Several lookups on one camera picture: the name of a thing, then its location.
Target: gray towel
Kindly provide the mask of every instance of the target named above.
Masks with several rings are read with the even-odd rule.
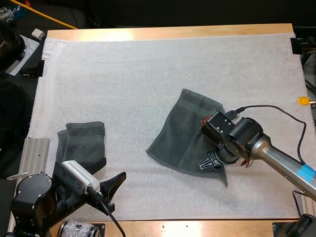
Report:
[[[106,165],[102,122],[68,123],[58,132],[56,161],[75,160],[94,174]]]
[[[209,151],[216,148],[201,130],[201,120],[216,111],[224,112],[223,105],[183,89],[162,131],[146,150],[147,154],[171,169],[194,176],[218,178],[227,186],[224,167],[201,170],[198,164]]]

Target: yellow cable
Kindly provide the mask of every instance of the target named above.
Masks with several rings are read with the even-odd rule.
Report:
[[[49,19],[49,20],[52,20],[52,21],[54,21],[54,22],[57,22],[57,23],[59,23],[59,24],[61,24],[61,25],[67,26],[67,27],[69,27],[69,28],[71,28],[71,29],[74,29],[74,30],[78,29],[78,28],[76,28],[76,27],[74,27],[74,26],[71,26],[71,25],[65,23],[65,22],[59,21],[59,20],[57,20],[57,19],[55,19],[55,18],[53,18],[53,17],[51,17],[51,16],[47,16],[47,15],[45,15],[44,13],[41,13],[40,11],[36,11],[35,9],[33,9],[33,8],[29,7],[29,6],[26,6],[25,4],[20,3],[20,2],[18,2],[18,1],[16,1],[16,0],[10,0],[10,1],[13,2],[13,3],[15,3],[15,4],[17,4],[17,5],[19,5],[19,6],[22,6],[22,7],[26,8],[26,9],[32,11],[32,12],[34,12],[34,13],[36,13],[36,14],[38,14],[38,15],[41,15],[42,17],[45,17],[45,18],[47,18],[47,19]]]

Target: wooden table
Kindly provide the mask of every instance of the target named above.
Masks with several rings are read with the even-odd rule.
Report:
[[[75,41],[157,40],[207,36],[291,33],[291,24],[124,28],[48,31],[47,37]],[[272,237],[272,222],[295,220],[121,221],[130,237]],[[113,222],[105,222],[106,236],[121,236]],[[54,237],[60,223],[51,229]]]

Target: blue tape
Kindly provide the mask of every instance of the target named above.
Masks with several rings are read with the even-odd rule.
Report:
[[[306,164],[304,164],[297,173],[298,176],[301,176],[307,182],[311,181],[315,174],[316,171]]]

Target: yellow connector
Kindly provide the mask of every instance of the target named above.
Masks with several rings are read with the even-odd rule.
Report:
[[[299,105],[309,105],[309,104],[315,104],[315,101],[310,101],[308,97],[298,97],[297,102]]]

